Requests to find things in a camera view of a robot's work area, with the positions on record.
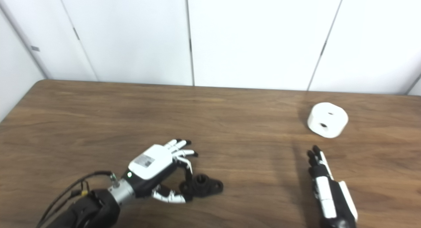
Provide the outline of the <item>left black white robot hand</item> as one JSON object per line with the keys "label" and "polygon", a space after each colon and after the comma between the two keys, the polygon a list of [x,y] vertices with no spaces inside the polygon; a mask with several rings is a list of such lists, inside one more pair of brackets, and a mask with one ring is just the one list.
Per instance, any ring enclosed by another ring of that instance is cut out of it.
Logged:
{"label": "left black white robot hand", "polygon": [[198,157],[194,150],[183,149],[191,141],[172,139],[164,145],[154,144],[133,159],[122,178],[131,186],[136,198],[152,197],[165,203],[188,203],[193,196],[178,193],[162,182],[177,168],[185,170],[185,182],[193,178],[193,170],[188,156]]}

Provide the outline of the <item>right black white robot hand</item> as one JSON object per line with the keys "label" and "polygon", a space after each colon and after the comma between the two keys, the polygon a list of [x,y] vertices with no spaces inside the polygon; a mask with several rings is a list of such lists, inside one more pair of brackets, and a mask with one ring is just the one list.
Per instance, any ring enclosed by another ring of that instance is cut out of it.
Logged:
{"label": "right black white robot hand", "polygon": [[307,151],[312,190],[321,212],[321,228],[356,228],[358,212],[345,181],[335,181],[322,150]]}

